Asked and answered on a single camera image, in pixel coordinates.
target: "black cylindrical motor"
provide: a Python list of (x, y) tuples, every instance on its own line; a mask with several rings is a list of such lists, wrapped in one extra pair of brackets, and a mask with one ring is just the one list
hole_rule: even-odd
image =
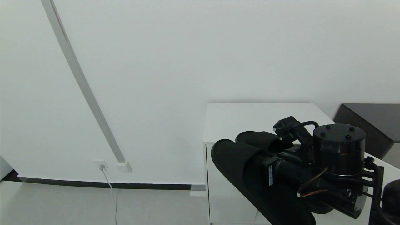
[(324, 125), (314, 129), (314, 160), (329, 179), (362, 176), (365, 132), (348, 124)]

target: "black baseboard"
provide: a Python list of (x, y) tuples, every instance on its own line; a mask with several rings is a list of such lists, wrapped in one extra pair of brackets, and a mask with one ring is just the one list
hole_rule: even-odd
[[(11, 171), (7, 176), (5, 176), (2, 179), (2, 181), (14, 181), (14, 182), (72, 186), (72, 187), (110, 188), (110, 186), (107, 183), (103, 182), (61, 181), (61, 180), (18, 177), (18, 173), (15, 170)], [(180, 185), (180, 184), (111, 183), (111, 185), (112, 188), (116, 189), (155, 189), (155, 190), (184, 190), (184, 191), (190, 191), (192, 187), (191, 185)]]

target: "black cable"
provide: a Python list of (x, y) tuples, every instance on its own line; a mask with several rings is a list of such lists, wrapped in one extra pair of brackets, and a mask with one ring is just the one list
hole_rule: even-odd
[(294, 125), (290, 125), (285, 127), (286, 129), (292, 129), (292, 128), (296, 128), (296, 127), (304, 127), (307, 125), (314, 125), (316, 128), (319, 127), (318, 123), (315, 121), (306, 121), (306, 122), (302, 122), (302, 123), (296, 123)]
[(385, 225), (397, 225), (393, 223), (388, 217), (386, 217), (385, 213), (383, 212), (382, 208), (380, 207), (380, 200), (382, 194), (382, 183), (383, 183), (383, 176), (382, 170), (379, 166), (375, 163), (372, 163), (375, 173), (375, 185), (374, 185), (374, 193), (372, 194), (372, 205), (375, 207), (378, 217), (382, 220)]
[(370, 198), (373, 198), (374, 196), (372, 195), (372, 194), (368, 194), (367, 192), (361, 192), (361, 193), (363, 193), (364, 195), (366, 195), (366, 196), (368, 196), (368, 197), (370, 197)]

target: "white table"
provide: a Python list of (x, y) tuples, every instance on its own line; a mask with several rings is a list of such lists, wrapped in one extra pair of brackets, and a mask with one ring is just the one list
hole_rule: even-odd
[[(318, 107), (309, 103), (210, 103), (203, 138), (206, 168), (206, 192), (209, 203), (209, 223), (211, 224), (267, 224), (263, 215), (219, 172), (211, 160), (212, 145), (220, 139), (235, 140), (243, 131), (273, 132), (273, 125), (288, 116), (298, 121), (316, 121), (320, 125), (334, 123)], [(313, 126), (307, 126), (312, 134)], [(400, 179), (400, 170), (376, 159), (385, 167), (384, 185)], [(315, 214), (317, 225), (367, 225), (371, 199), (368, 198), (364, 211), (357, 220), (336, 210), (325, 214)]]

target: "wall outlet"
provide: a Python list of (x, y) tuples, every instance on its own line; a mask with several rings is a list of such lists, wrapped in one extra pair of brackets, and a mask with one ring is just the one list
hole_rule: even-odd
[(130, 167), (130, 164), (128, 161), (125, 161), (124, 163), (118, 163), (117, 164), (117, 169), (119, 172), (124, 172), (124, 173), (131, 173), (132, 168)]
[(96, 167), (97, 167), (98, 169), (100, 169), (100, 165), (101, 165), (101, 164), (104, 165), (104, 168), (108, 168), (108, 166), (107, 166), (107, 164), (106, 164), (106, 162), (105, 162), (104, 160), (95, 160), (94, 163), (96, 164)]

